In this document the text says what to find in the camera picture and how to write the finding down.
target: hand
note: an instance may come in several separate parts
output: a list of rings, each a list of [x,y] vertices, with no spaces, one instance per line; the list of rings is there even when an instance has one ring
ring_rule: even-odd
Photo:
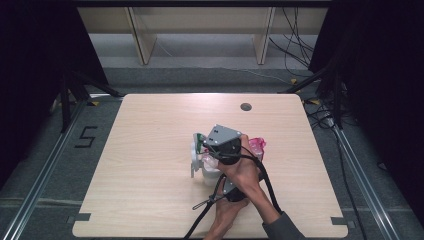
[[[242,135],[240,140],[242,145],[240,153],[250,156],[250,153],[247,151],[252,152],[249,145],[249,137]],[[253,160],[241,158],[233,165],[224,165],[219,162],[218,169],[225,173],[240,191],[246,194],[266,224],[270,224],[280,217],[280,214],[275,210],[265,192],[259,186],[258,174],[260,171]]]
[[[242,145],[240,153],[242,155],[250,156],[251,154],[247,151],[249,150],[252,152],[249,145],[249,137],[247,135],[242,135],[240,140]],[[260,190],[258,177],[260,171],[253,160],[241,158],[233,165],[225,165],[219,162],[218,169],[231,179],[237,188],[248,197],[251,192],[257,192]]]
[[[222,188],[224,187],[224,181],[221,181],[221,185],[218,188],[218,195],[222,195]],[[234,220],[237,217],[239,211],[249,204],[247,198],[239,202],[229,202],[226,198],[223,198],[216,202],[216,215],[215,221],[212,224],[208,234],[204,240],[220,240],[224,237],[228,230],[233,226]]]

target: floor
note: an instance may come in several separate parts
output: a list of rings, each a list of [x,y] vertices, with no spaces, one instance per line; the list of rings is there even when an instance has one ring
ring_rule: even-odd
[[[160,35],[153,56],[145,66],[139,63],[132,36],[99,34],[91,35],[91,39],[110,85],[125,93],[275,93],[290,87],[291,81],[301,81],[303,76],[311,74],[294,58],[285,57],[273,44],[269,45],[265,64],[257,65],[249,35]],[[283,36],[272,36],[272,39],[286,49],[288,41]],[[302,39],[313,47],[316,36],[302,36]],[[302,57],[298,46],[291,44],[289,50]],[[314,98],[318,84],[313,83],[298,94],[305,100]],[[99,92],[88,89],[91,93]],[[337,138],[331,130],[326,129],[331,122],[326,120],[325,112],[318,112],[322,110],[322,100],[314,103],[305,101],[305,110],[310,113],[311,126],[342,212],[346,220],[354,225],[349,228],[345,239],[390,239],[378,226],[372,206],[355,180],[347,157],[344,155],[342,161],[340,159]],[[74,112],[81,108],[81,113],[75,118],[77,121],[68,139],[61,142],[64,148],[57,153],[45,185],[39,189],[36,204],[29,211],[31,214],[22,222],[24,227],[14,239],[76,239],[72,235],[72,223],[119,106],[119,99],[98,98],[90,104],[73,107]],[[422,226],[390,174],[378,166],[378,156],[360,126],[348,109],[345,110],[343,133],[394,225],[398,238],[392,239],[424,239]],[[20,206],[25,204],[24,200],[38,180],[44,164],[52,159],[52,149],[61,138],[60,129],[61,110],[56,108],[45,122],[28,158],[19,164],[1,190],[0,233],[3,236],[19,213]],[[90,147],[78,148],[76,146],[90,144],[90,139],[80,138],[83,131],[95,138]]]

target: black cable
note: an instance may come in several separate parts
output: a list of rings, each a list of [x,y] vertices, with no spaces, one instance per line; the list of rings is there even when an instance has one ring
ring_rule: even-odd
[[[343,182],[345,184],[346,191],[347,191],[347,194],[349,196],[350,202],[352,203],[353,211],[355,212],[356,218],[358,219],[358,224],[359,224],[359,227],[361,228],[362,237],[364,238],[364,240],[367,240],[367,235],[365,233],[365,229],[364,229],[364,226],[362,224],[361,217],[359,216],[358,209],[356,207],[355,201],[353,200],[352,192],[350,191],[350,187],[349,187],[349,184],[347,182],[340,139],[337,136],[337,134],[335,133],[334,129],[331,129],[331,131],[333,132],[333,134],[334,134],[334,136],[336,137],[336,140],[337,140],[337,149],[339,151],[340,168],[342,169]]]
[[[300,57],[298,57],[298,56],[296,56],[296,55],[294,55],[293,53],[291,53],[291,52],[288,52],[288,51],[286,51],[285,49],[283,49],[282,47],[280,47],[278,44],[276,44],[275,42],[274,42],[274,40],[272,40],[272,38],[270,37],[269,38],[269,40],[278,48],[278,50],[280,50],[280,51],[282,51],[282,52],[284,52],[284,53],[286,53],[286,54],[288,54],[290,57],[292,57],[292,58],[294,58],[294,59],[296,59],[298,62],[300,62],[303,66],[305,66],[305,67],[308,67],[308,63],[307,62],[305,62],[304,60],[302,60]]]
[[[208,211],[212,207],[212,205],[216,201],[222,199],[222,198],[220,198],[218,200],[215,200],[215,197],[216,197],[216,193],[218,192],[219,185],[221,184],[221,181],[224,178],[224,176],[225,176],[224,174],[221,174],[221,176],[219,176],[219,179],[218,179],[218,181],[216,183],[216,186],[215,186],[215,190],[214,190],[213,194],[211,196],[209,196],[209,200],[206,203],[205,209],[203,209],[203,211],[197,217],[196,221],[194,221],[194,223],[191,226],[190,230],[188,230],[187,234],[184,236],[184,238],[183,238],[184,240],[189,239],[189,237],[191,236],[191,234],[193,233],[193,231],[196,229],[197,225],[199,225],[200,221],[203,219],[203,217],[206,215],[206,213],[208,213]]]
[[[262,176],[265,180],[266,187],[268,188],[269,197],[271,198],[272,205],[274,206],[275,210],[277,210],[281,214],[282,211],[280,206],[278,205],[277,198],[275,197],[274,189],[272,188],[271,180],[269,179],[265,166],[263,165],[261,161],[259,161],[259,159],[251,151],[249,151],[247,148],[243,146],[241,147],[244,150],[246,150],[251,156],[244,155],[244,154],[239,154],[238,156],[240,158],[247,158],[247,159],[253,160],[255,165],[259,168],[259,170],[261,170]],[[228,156],[228,157],[234,157],[234,154],[222,154],[222,155]]]
[[[288,24],[289,24],[289,26],[290,26],[290,29],[291,29],[291,31],[292,31],[292,34],[291,34],[291,36],[290,36],[290,39],[288,39],[289,40],[289,43],[287,44],[287,47],[286,47],[286,49],[283,51],[284,52],[284,66],[286,67],[286,69],[287,69],[287,71],[288,72],[290,72],[292,75],[294,75],[294,76],[299,76],[299,77],[308,77],[308,76],[304,76],[304,75],[300,75],[300,74],[296,74],[296,73],[293,73],[292,71],[290,71],[289,70],[289,68],[287,67],[287,53],[289,52],[288,50],[289,50],[289,47],[290,47],[290,44],[291,43],[294,43],[294,41],[293,41],[293,36],[296,36],[296,39],[298,40],[298,44],[299,44],[299,46],[300,46],[300,48],[301,48],[301,54],[302,54],[302,56],[303,56],[303,58],[304,59],[306,59],[305,58],[305,56],[304,56],[304,52],[302,51],[302,45],[301,45],[301,40],[300,40],[300,37],[299,36],[297,36],[296,35],[296,31],[295,31],[295,29],[293,28],[293,26],[292,26],[292,24],[291,24],[291,22],[290,22],[290,20],[289,20],[289,18],[288,18],[288,16],[287,16],[287,14],[286,14],[286,11],[284,10],[284,8],[282,8],[283,9],[283,13],[284,13],[284,16],[286,17],[286,20],[287,20],[287,22],[288,22]],[[296,27],[297,27],[297,14],[295,15],[295,24],[296,24]],[[306,62],[306,60],[302,60],[301,61],[301,63],[302,63],[302,65],[304,65],[305,67],[308,67],[309,66],[309,63],[308,62]]]
[[[323,117],[323,118],[319,118],[318,116],[313,116],[313,115],[314,115],[314,114],[316,114],[316,115],[317,115],[318,113],[320,113],[320,112],[325,112],[325,111],[330,112],[330,110],[326,110],[326,109],[324,109],[324,105],[321,105],[321,106],[317,109],[317,111],[316,111],[316,112],[314,112],[314,113],[312,113],[312,114],[309,114],[309,113],[308,113],[307,115],[308,115],[308,117],[313,117],[314,119],[318,119],[318,120],[317,120],[317,122],[318,122],[318,123],[322,123],[322,121],[323,121],[323,120],[325,120],[325,119],[327,119],[327,118],[332,118],[332,116],[331,116],[331,115],[327,115],[327,116],[325,116],[325,117]],[[346,171],[345,171],[345,166],[344,166],[344,161],[343,161],[342,148],[341,148],[341,142],[340,142],[339,137],[337,136],[337,133],[336,133],[336,132],[335,132],[335,130],[334,130],[334,127],[335,127],[336,125],[333,123],[333,124],[330,126],[329,124],[325,123],[325,125],[326,125],[325,127],[322,127],[322,125],[320,125],[320,124],[315,125],[315,127],[316,127],[316,126],[318,126],[318,125],[319,125],[321,128],[323,128],[323,129],[330,129],[330,130],[332,131],[332,133],[334,134],[335,138],[336,138],[337,150],[338,150],[338,153],[339,153],[340,168],[341,168],[341,170],[342,170],[342,178],[343,178],[343,182],[344,182],[344,185],[345,185],[345,188],[346,188],[347,194],[348,194],[348,196],[349,196],[349,200],[350,200],[350,202],[351,202],[351,204],[352,204],[353,211],[355,212],[356,218],[358,219],[358,224],[359,224],[359,227],[360,227],[360,229],[361,229],[362,237],[363,237],[363,239],[364,239],[364,240],[367,240],[367,236],[366,236],[366,233],[365,233],[364,226],[363,226],[363,224],[362,224],[361,217],[359,216],[358,209],[357,209],[357,207],[356,207],[355,201],[354,201],[354,199],[353,199],[353,195],[352,195],[352,193],[351,193],[351,191],[350,191],[350,187],[349,187],[349,184],[348,184],[348,182],[347,182]]]

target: metal rail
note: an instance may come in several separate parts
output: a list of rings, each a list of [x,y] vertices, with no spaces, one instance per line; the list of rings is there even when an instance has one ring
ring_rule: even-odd
[[[53,150],[47,158],[47,161],[41,169],[41,172],[39,173],[33,186],[31,187],[31,190],[25,197],[21,207],[19,208],[19,211],[16,213],[13,220],[9,223],[9,226],[7,227],[6,232],[2,237],[3,240],[19,239],[29,218],[31,217],[32,212],[34,211],[34,208],[37,204],[38,199],[41,196],[41,193],[47,185],[47,182],[56,166],[56,163],[62,155],[63,149],[66,146],[66,143],[68,142],[69,136],[73,132],[75,123],[78,120],[78,117],[80,116],[86,104],[86,101],[82,101],[76,105],[75,110],[72,113],[71,122],[68,128],[65,132],[60,134],[59,139],[57,140]]]
[[[374,216],[375,221],[377,222],[378,227],[384,237],[387,240],[400,240],[400,236],[393,225],[393,222],[384,208],[380,198],[374,190],[374,187],[371,185],[367,175],[365,174],[361,163],[355,155],[352,147],[349,144],[349,141],[344,134],[344,131],[339,129],[336,125],[334,127],[335,133],[340,140],[340,145],[346,156],[347,163],[353,173],[353,176],[361,189],[361,192],[365,198],[365,201],[368,204],[368,207],[371,213]]]

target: table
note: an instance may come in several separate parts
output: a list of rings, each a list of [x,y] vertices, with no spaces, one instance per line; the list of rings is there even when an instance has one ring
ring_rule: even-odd
[[[265,139],[279,205],[306,237],[347,235],[345,225],[332,225],[343,215],[299,97],[218,93],[127,95],[80,209],[89,220],[76,221],[73,234],[183,237],[202,210],[191,208],[213,191],[200,171],[190,177],[192,135],[215,124]],[[192,237],[205,235],[214,214],[212,207]],[[249,204],[226,237],[266,237],[261,223]]]

